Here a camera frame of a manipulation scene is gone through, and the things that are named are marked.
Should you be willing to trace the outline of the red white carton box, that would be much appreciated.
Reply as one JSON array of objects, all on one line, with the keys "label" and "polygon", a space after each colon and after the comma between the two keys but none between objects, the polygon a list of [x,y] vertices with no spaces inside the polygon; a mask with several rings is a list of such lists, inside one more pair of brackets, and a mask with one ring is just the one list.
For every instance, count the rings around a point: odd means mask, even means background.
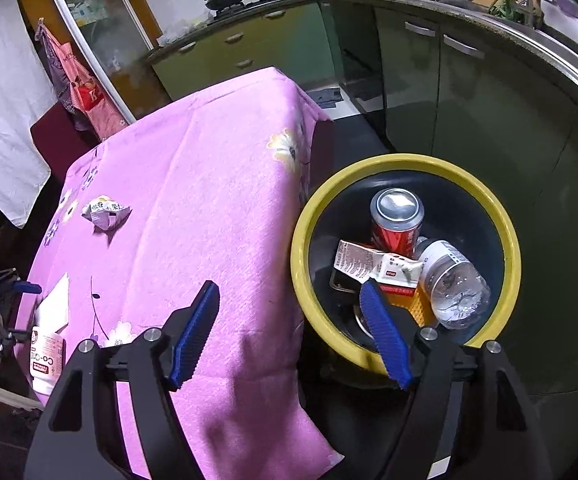
[{"label": "red white carton box", "polygon": [[423,273],[423,263],[394,252],[340,240],[333,267],[361,284],[370,278],[380,286],[390,285],[416,289]]}]

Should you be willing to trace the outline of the clear plastic water bottle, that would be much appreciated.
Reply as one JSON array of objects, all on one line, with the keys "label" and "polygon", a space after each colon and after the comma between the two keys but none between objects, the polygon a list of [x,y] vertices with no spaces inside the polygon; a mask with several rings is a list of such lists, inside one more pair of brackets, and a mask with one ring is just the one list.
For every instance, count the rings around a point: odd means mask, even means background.
[{"label": "clear plastic water bottle", "polygon": [[419,285],[442,326],[462,330],[482,318],[490,307],[490,287],[454,245],[422,236],[414,255],[423,264]]}]

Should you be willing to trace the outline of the white paper napkin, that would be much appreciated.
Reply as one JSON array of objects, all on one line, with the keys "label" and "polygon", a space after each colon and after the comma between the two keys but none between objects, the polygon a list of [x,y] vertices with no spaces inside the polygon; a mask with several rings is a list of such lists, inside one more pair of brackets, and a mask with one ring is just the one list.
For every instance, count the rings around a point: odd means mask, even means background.
[{"label": "white paper napkin", "polygon": [[35,325],[48,333],[60,333],[69,324],[69,277],[57,282],[35,309]]}]

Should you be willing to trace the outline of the red soda can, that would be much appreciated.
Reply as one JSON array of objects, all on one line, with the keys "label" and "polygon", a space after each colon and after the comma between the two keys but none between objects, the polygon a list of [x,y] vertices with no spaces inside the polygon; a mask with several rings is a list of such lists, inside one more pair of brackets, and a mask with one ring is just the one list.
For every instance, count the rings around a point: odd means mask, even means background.
[{"label": "red soda can", "polygon": [[385,188],[370,203],[371,240],[384,252],[411,258],[425,218],[420,198],[406,188]]}]

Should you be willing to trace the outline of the white supplement bottle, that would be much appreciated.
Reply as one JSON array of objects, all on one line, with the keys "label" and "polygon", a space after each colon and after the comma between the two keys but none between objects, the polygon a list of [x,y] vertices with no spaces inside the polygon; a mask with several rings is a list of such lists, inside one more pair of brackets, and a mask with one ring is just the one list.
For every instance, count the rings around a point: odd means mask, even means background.
[{"label": "white supplement bottle", "polygon": [[30,337],[29,370],[32,389],[50,396],[64,367],[65,341],[62,336],[33,326]]}]

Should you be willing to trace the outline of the white snack wrapper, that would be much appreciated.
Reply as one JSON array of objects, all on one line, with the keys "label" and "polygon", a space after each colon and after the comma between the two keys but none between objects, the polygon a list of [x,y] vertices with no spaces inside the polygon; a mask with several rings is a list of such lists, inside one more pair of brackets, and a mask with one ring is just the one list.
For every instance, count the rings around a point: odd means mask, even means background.
[{"label": "white snack wrapper", "polygon": [[83,207],[81,216],[96,229],[110,232],[121,226],[130,213],[129,206],[121,205],[106,195],[100,195]]}]

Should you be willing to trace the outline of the red instant noodle bucket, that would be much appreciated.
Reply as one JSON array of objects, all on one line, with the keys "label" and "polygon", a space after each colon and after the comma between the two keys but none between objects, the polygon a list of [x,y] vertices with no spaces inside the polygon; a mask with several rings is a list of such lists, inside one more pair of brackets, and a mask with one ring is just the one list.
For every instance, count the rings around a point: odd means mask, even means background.
[{"label": "red instant noodle bucket", "polygon": [[353,313],[355,322],[359,326],[359,329],[365,334],[366,337],[368,337],[369,339],[374,339],[373,335],[371,335],[370,329],[368,327],[368,324],[366,323],[364,315],[362,314],[362,310],[358,304],[354,304]]}]

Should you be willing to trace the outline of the brown plastic food tray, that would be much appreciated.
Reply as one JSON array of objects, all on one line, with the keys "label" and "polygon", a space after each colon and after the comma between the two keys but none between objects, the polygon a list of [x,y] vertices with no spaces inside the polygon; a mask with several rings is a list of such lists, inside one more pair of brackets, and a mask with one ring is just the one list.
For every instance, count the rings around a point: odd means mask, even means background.
[{"label": "brown plastic food tray", "polygon": [[331,269],[329,286],[340,294],[355,295],[358,294],[359,289],[361,289],[361,283],[335,268]]}]

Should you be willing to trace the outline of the yellow rimmed black trash bin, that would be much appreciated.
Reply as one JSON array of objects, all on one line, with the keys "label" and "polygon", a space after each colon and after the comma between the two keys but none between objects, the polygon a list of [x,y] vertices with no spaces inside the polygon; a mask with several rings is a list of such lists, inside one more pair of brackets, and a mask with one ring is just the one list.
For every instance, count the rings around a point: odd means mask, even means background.
[{"label": "yellow rimmed black trash bin", "polygon": [[337,172],[295,226],[300,307],[341,358],[385,374],[359,291],[378,282],[397,312],[478,348],[507,324],[521,283],[518,237],[502,203],[469,172],[431,156],[367,158]]}]

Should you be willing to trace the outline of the orange noodle packaging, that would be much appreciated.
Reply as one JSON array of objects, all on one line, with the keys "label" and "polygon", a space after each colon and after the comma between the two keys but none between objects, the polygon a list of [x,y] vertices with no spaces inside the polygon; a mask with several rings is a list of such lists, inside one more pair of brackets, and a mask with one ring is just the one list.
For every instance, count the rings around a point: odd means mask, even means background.
[{"label": "orange noodle packaging", "polygon": [[381,285],[382,292],[385,293],[389,304],[407,310],[420,326],[438,325],[429,300],[418,286],[416,289],[406,287],[396,287],[390,285]]}]

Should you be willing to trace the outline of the pink floral tablecloth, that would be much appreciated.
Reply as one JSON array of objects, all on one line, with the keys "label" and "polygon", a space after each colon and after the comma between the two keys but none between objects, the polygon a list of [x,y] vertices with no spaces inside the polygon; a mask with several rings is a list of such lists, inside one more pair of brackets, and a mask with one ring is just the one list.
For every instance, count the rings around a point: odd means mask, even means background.
[{"label": "pink floral tablecloth", "polygon": [[[301,408],[303,315],[289,248],[328,116],[273,68],[157,110],[76,159],[29,278],[69,277],[66,347],[129,342],[188,307],[205,281],[219,315],[193,378],[172,396],[209,479],[316,479],[339,462]],[[110,232],[81,216],[131,208]]]}]

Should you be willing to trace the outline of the dark red chair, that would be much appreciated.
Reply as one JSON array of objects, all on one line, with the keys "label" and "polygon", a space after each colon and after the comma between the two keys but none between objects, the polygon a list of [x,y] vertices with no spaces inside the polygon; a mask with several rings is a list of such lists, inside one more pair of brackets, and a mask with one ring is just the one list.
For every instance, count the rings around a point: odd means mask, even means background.
[{"label": "dark red chair", "polygon": [[62,183],[73,162],[99,143],[95,133],[74,127],[71,115],[59,102],[31,126],[30,132],[52,176]]}]

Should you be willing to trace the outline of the pink hanging apron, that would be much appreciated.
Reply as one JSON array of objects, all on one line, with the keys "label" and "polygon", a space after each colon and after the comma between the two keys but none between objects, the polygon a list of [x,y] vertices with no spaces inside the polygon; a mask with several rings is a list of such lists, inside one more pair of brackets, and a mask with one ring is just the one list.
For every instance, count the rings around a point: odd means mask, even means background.
[{"label": "pink hanging apron", "polygon": [[105,141],[128,123],[98,80],[78,60],[71,44],[60,42],[40,18],[34,40],[41,49],[41,58],[53,84],[57,99],[80,132],[94,134]]}]

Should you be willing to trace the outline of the dark green counter cabinets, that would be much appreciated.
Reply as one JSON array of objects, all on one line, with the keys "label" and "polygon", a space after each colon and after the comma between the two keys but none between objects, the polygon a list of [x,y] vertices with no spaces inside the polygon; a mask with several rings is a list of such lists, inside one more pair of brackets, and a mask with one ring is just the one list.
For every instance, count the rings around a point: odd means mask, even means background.
[{"label": "dark green counter cabinets", "polygon": [[578,88],[493,26],[429,4],[321,0],[359,116],[337,162],[432,155],[485,183],[517,230],[522,284],[504,334],[532,393],[578,390]]}]

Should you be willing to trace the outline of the white hanging curtain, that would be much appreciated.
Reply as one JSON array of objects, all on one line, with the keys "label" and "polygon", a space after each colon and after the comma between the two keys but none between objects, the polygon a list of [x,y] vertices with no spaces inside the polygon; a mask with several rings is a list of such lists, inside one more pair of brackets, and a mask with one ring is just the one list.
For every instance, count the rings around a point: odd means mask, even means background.
[{"label": "white hanging curtain", "polygon": [[0,211],[17,228],[50,178],[31,127],[56,103],[18,0],[0,0]]}]

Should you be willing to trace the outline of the green lower cabinets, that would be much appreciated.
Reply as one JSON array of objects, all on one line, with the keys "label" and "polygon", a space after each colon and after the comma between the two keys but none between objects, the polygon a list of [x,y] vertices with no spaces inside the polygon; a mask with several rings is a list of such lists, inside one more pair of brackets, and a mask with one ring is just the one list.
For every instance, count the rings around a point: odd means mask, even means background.
[{"label": "green lower cabinets", "polygon": [[151,67],[172,100],[240,75],[275,67],[310,90],[335,78],[321,10],[303,3],[263,11],[184,39]]}]

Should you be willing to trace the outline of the glass sliding door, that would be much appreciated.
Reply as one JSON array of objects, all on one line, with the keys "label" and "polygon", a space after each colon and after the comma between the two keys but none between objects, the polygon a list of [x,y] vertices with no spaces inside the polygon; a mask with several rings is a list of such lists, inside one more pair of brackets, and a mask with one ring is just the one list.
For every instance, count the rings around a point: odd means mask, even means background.
[{"label": "glass sliding door", "polygon": [[127,122],[170,103],[147,62],[153,43],[130,0],[54,0],[74,44]]}]

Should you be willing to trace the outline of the green plant by sink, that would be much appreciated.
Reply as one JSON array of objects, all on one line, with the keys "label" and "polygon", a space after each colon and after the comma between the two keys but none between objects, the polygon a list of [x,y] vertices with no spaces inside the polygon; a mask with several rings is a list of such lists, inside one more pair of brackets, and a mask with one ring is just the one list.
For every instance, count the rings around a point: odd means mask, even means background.
[{"label": "green plant by sink", "polygon": [[524,22],[524,14],[518,8],[518,0],[494,0],[487,13],[513,23]]}]

